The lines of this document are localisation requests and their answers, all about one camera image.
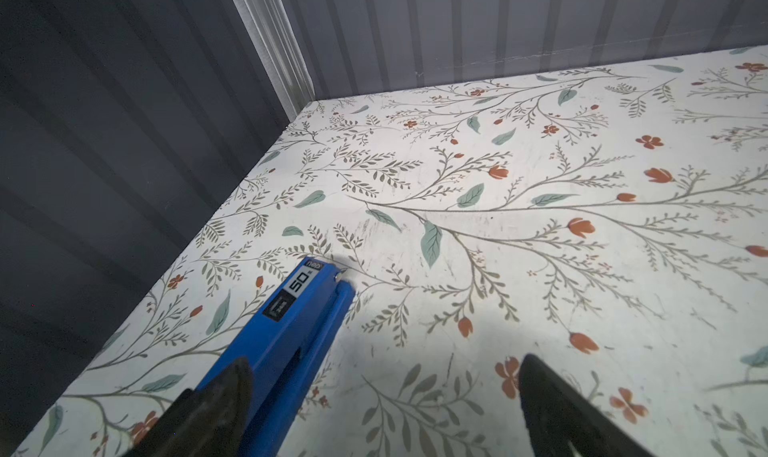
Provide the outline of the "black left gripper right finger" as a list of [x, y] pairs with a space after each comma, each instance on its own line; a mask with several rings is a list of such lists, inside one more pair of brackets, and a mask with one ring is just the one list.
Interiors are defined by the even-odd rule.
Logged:
[[536, 457], [651, 456], [537, 356], [524, 357], [518, 383]]

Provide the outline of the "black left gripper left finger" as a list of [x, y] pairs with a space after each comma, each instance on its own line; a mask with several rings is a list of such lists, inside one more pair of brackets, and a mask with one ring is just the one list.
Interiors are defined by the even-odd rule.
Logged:
[[204, 388], [186, 390], [128, 456], [235, 456], [253, 393], [253, 371], [236, 359]]

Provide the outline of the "blue stapler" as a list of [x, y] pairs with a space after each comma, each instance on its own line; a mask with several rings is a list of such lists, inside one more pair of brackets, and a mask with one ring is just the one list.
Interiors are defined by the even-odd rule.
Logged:
[[304, 258], [203, 377], [203, 391], [236, 361], [245, 370], [236, 456], [275, 456], [355, 297], [342, 270]]

